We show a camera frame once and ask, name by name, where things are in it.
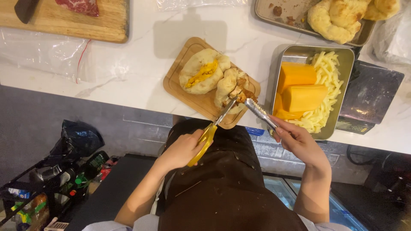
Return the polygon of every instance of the digital kitchen scale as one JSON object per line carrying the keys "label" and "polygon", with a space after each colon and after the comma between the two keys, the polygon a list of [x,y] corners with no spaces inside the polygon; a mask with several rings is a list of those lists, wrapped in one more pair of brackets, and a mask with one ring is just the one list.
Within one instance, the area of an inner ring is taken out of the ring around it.
{"label": "digital kitchen scale", "polygon": [[365,134],[383,120],[404,74],[356,60],[336,129]]}

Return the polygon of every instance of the scissor blade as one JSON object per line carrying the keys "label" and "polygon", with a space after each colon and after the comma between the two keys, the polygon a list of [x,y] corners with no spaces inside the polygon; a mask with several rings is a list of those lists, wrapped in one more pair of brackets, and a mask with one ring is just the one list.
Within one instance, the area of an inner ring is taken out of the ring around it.
{"label": "scissor blade", "polygon": [[237,96],[234,97],[229,104],[227,104],[227,106],[224,108],[224,110],[221,112],[220,116],[217,118],[217,120],[214,122],[214,125],[218,125],[224,118],[224,116],[226,116],[226,114],[228,113],[228,111],[234,106],[234,103],[237,100]]}

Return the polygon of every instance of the metal baking tray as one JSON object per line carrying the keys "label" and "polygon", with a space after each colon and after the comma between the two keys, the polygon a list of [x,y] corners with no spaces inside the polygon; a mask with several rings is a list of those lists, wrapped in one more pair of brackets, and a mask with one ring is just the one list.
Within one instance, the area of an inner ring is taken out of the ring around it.
{"label": "metal baking tray", "polygon": [[[255,12],[259,18],[271,24],[324,39],[321,34],[313,31],[307,22],[308,9],[320,1],[321,0],[256,0]],[[275,6],[282,8],[282,14],[280,16],[274,15],[273,9]],[[287,24],[290,21],[287,17],[293,17],[295,20],[292,23],[293,25]],[[353,40],[346,44],[363,46],[367,43],[374,29],[375,21],[361,19],[360,23],[361,29],[357,32]]]}
{"label": "metal baking tray", "polygon": [[273,89],[272,89],[272,99],[270,103],[270,112],[272,113],[274,109],[275,93],[277,91],[278,77],[280,75],[281,62],[299,62],[311,64],[309,58],[313,57],[315,54],[325,51],[326,53],[334,51],[338,55],[338,71],[341,75],[338,76],[339,80],[343,80],[344,83],[341,86],[341,94],[337,96],[337,102],[333,105],[334,110],[330,112],[327,123],[325,127],[321,128],[319,133],[311,133],[314,140],[326,140],[331,137],[334,133],[335,124],[338,120],[339,111],[341,109],[342,100],[344,99],[345,91],[347,89],[347,83],[350,79],[351,69],[354,64],[354,52],[349,48],[339,48],[339,47],[328,47],[328,46],[308,46],[308,45],[291,45],[287,47],[279,59],[278,70],[275,75]]}

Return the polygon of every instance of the wooden cutting board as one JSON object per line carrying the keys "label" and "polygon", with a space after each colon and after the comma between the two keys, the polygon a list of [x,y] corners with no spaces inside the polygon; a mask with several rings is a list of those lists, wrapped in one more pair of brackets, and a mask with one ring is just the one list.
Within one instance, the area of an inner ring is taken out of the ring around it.
{"label": "wooden cutting board", "polygon": [[0,27],[39,31],[58,35],[125,43],[129,36],[129,0],[96,0],[99,16],[82,15],[40,0],[28,24],[14,12],[17,0],[0,0]]}
{"label": "wooden cutting board", "polygon": [[[163,80],[163,86],[166,92],[170,93],[177,99],[181,100],[183,103],[190,106],[192,109],[199,112],[201,115],[205,116],[207,119],[214,121],[221,113],[221,109],[217,108],[214,105],[214,98],[216,89],[209,91],[203,95],[193,95],[188,92],[185,92],[181,86],[178,75],[181,69],[184,67],[185,63],[193,56],[195,53],[204,50],[206,48],[212,48],[204,40],[198,37],[192,37],[187,40],[183,49],[178,54],[173,65],[168,71],[166,77]],[[260,95],[260,84],[255,81],[253,78],[250,79],[249,90],[255,94],[255,96]],[[240,113],[235,115],[226,115],[223,121],[219,124],[224,129],[233,128],[244,113],[247,111],[247,108],[243,109]]]}

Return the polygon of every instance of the person's left hand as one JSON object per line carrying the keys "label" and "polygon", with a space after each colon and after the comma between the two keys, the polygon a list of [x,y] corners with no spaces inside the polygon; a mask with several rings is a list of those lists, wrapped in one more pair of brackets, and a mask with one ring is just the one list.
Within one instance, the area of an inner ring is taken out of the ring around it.
{"label": "person's left hand", "polygon": [[205,142],[202,142],[197,146],[203,132],[202,129],[198,129],[193,134],[181,135],[156,162],[164,166],[167,171],[186,166],[205,145]]}

